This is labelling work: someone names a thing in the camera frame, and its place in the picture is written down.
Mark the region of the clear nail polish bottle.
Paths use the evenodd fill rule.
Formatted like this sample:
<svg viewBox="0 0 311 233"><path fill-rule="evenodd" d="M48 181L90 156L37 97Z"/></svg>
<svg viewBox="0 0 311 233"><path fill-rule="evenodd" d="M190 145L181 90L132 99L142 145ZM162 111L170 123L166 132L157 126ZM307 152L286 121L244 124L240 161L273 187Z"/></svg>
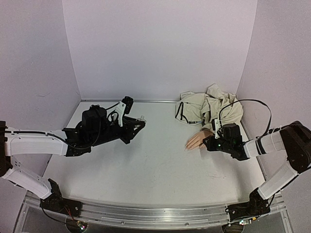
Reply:
<svg viewBox="0 0 311 233"><path fill-rule="evenodd" d="M146 122L146 119L145 119L144 116L141 116L141 117L137 118L137 120L142 121L142 122Z"/></svg>

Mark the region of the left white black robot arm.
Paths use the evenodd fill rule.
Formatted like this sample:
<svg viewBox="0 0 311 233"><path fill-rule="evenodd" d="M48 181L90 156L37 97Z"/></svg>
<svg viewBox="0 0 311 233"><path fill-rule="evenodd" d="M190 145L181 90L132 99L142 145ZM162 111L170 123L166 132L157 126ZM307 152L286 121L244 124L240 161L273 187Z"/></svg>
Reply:
<svg viewBox="0 0 311 233"><path fill-rule="evenodd" d="M62 196L59 185L52 179L45 179L36 173L23 169L15 158L21 154L52 154L78 157L90 153L92 147L120 139L129 144L146 125L144 118L131 118L128 114L130 103L120 101L107 109L92 105L83 111L82 120L75 128L57 132L9 130L5 121L0 123L0 176L21 186L40 198L43 209L61 212L80 202Z"/></svg>

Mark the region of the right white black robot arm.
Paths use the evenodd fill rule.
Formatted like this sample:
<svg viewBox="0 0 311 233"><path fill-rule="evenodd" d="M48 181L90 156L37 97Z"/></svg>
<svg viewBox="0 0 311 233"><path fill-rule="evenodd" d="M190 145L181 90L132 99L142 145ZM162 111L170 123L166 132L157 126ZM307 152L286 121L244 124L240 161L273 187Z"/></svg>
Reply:
<svg viewBox="0 0 311 233"><path fill-rule="evenodd" d="M244 161L276 151L285 151L286 160L275 174L253 190L247 202L227 206L229 222L240 224L270 213L275 194L283 190L300 174L311 168L311 131L299 121L270 129L264 135L247 142L242 140L237 124L226 124L222 135L208 136L203 144L208 151L230 154Z"/></svg>

